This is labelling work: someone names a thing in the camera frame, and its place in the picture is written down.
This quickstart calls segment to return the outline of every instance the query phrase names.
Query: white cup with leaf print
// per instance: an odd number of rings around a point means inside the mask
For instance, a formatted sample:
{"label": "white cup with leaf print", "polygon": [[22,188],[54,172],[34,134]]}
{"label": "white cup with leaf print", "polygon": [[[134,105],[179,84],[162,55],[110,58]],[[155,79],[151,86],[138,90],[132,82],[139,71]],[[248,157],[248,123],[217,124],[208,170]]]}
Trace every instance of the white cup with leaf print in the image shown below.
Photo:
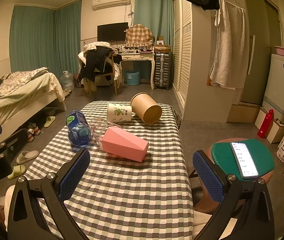
{"label": "white cup with leaf print", "polygon": [[128,122],[132,120],[132,107],[122,104],[108,103],[107,120],[109,122]]}

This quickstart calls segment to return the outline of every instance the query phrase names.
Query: suitcase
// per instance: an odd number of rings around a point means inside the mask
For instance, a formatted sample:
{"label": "suitcase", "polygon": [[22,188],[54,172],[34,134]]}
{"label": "suitcase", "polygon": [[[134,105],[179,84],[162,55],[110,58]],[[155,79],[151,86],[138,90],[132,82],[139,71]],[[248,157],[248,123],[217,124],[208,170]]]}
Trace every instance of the suitcase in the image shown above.
{"label": "suitcase", "polygon": [[156,53],[154,61],[154,85],[159,88],[168,89],[172,79],[171,53]]}

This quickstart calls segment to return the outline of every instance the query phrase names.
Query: louvered wardrobe door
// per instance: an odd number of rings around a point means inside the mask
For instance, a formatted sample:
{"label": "louvered wardrobe door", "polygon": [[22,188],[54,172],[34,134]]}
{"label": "louvered wardrobe door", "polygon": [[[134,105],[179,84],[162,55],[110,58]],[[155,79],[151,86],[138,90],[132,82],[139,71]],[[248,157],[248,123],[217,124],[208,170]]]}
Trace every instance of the louvered wardrobe door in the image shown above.
{"label": "louvered wardrobe door", "polygon": [[191,3],[182,0],[182,54],[181,54],[181,74],[179,92],[186,100],[187,87],[189,83],[191,44],[192,44],[192,10]]}
{"label": "louvered wardrobe door", "polygon": [[179,90],[180,72],[181,72],[181,26],[182,26],[182,0],[173,0],[174,3],[174,45],[173,45],[173,86],[176,91]]}

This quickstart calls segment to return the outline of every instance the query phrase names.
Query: teal curtain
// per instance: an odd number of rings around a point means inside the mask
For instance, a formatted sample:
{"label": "teal curtain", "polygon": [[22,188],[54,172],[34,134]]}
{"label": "teal curtain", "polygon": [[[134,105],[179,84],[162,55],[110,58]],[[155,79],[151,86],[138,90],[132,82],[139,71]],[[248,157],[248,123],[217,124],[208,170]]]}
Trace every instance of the teal curtain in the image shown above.
{"label": "teal curtain", "polygon": [[54,14],[52,10],[14,6],[10,28],[12,72],[41,67],[55,69]]}
{"label": "teal curtain", "polygon": [[78,72],[82,1],[58,10],[14,6],[10,28],[12,71],[49,67],[60,78]]}
{"label": "teal curtain", "polygon": [[154,35],[164,37],[167,45],[173,45],[173,0],[135,0],[133,24],[142,24]]}
{"label": "teal curtain", "polygon": [[60,73],[64,70],[69,73],[79,71],[81,7],[80,0],[54,12],[54,51]]}

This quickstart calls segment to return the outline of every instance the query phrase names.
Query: blue laundry basket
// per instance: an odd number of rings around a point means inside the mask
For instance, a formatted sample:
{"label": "blue laundry basket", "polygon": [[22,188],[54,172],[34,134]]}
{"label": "blue laundry basket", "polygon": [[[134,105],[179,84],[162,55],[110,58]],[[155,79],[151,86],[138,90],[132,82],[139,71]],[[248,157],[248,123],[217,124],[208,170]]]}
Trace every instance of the blue laundry basket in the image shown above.
{"label": "blue laundry basket", "polygon": [[137,86],[140,84],[140,72],[135,71],[127,71],[125,72],[126,75],[126,83],[129,86]]}

